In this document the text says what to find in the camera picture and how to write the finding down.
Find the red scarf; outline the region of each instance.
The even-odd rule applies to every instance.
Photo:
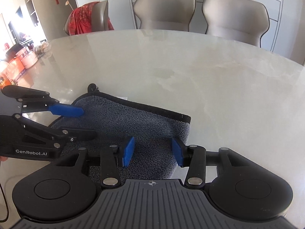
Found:
[[[87,3],[72,11],[69,20],[70,35],[92,32],[92,26],[91,26],[92,8],[97,3],[99,2]],[[109,30],[114,30],[109,18],[108,18],[108,27]]]

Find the pink container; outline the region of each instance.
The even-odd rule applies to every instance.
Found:
[[[21,62],[26,69],[32,67],[38,61],[35,52],[30,52],[27,48],[21,49],[16,53],[16,56],[21,59]]]

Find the black circular pad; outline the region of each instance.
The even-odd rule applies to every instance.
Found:
[[[214,179],[209,195],[214,204],[229,216],[251,222],[283,215],[293,197],[285,180],[265,169],[251,167],[232,167]]]
[[[48,166],[14,187],[13,201],[21,216],[60,221],[79,215],[94,202],[96,186],[89,177],[75,167]]]
[[[34,191],[40,198],[53,200],[65,196],[70,191],[70,184],[60,179],[49,179],[38,183]]]
[[[237,193],[249,199],[262,199],[267,197],[271,188],[268,183],[258,179],[246,179],[235,186]]]

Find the beige chair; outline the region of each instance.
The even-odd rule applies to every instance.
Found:
[[[67,35],[69,34],[69,20],[70,16],[68,17],[64,31]],[[92,32],[100,32],[100,31],[108,31],[108,0],[99,2],[95,4],[92,8],[91,14],[91,26]]]
[[[189,31],[196,0],[136,0],[140,29]]]
[[[260,47],[269,30],[269,16],[262,3],[251,0],[204,0],[206,34]]]

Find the gray towel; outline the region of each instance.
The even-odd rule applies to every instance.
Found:
[[[62,156],[80,147],[98,151],[101,147],[118,145],[126,137],[135,138],[135,151],[127,168],[119,168],[121,181],[126,179],[169,179],[176,168],[171,151],[171,138],[179,137],[186,143],[191,118],[165,109],[125,101],[101,93],[89,92],[73,105],[84,109],[80,118],[60,117],[51,124],[94,129],[98,136],[92,141],[68,143]],[[99,167],[90,167],[89,177],[100,181]]]

